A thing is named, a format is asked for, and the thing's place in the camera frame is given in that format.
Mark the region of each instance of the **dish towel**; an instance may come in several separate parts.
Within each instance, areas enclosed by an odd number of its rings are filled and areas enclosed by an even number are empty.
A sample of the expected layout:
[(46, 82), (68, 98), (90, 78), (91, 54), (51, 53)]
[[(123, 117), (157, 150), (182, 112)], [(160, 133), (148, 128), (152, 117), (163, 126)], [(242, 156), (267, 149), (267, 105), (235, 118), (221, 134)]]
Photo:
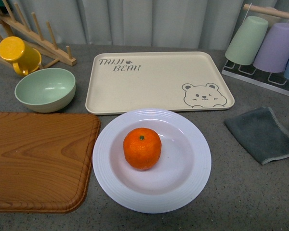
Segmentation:
[(261, 107), (224, 122), (260, 164), (289, 157), (289, 131), (278, 122), (270, 107)]

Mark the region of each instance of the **yellow mug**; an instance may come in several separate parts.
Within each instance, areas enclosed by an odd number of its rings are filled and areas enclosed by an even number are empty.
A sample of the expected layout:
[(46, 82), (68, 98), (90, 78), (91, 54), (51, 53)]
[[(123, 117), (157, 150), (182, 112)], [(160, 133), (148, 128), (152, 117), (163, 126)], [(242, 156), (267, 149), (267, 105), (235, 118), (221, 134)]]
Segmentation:
[(10, 36), (0, 42), (0, 57), (11, 63), (15, 72), (26, 76), (39, 68), (42, 56), (21, 38)]

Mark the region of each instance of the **bear cartoon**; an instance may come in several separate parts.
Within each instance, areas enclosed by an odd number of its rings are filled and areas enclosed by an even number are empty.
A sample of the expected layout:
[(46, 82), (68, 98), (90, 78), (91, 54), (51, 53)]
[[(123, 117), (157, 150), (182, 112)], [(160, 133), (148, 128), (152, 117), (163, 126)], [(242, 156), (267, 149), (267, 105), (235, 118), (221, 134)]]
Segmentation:
[(224, 107), (227, 103), (227, 99), (218, 91), (215, 83), (208, 83), (205, 86), (185, 83), (182, 88), (185, 90), (184, 102), (191, 107)]

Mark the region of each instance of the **beige tray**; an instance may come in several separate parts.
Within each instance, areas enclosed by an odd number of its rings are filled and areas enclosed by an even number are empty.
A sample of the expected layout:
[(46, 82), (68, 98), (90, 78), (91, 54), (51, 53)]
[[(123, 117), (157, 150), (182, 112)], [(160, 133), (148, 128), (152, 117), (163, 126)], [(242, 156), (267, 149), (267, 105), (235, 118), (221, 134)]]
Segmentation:
[(140, 108), (224, 110), (234, 103), (207, 53), (105, 53), (94, 59), (86, 108), (108, 115)]

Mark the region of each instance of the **green bowl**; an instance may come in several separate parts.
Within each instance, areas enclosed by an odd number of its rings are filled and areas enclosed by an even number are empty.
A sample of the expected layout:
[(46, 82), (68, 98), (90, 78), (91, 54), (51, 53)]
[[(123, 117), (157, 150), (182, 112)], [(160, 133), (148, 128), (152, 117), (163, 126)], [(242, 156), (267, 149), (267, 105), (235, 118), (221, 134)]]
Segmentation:
[(67, 106), (74, 98), (74, 75), (61, 68), (33, 72), (16, 85), (15, 97), (35, 112), (49, 113)]

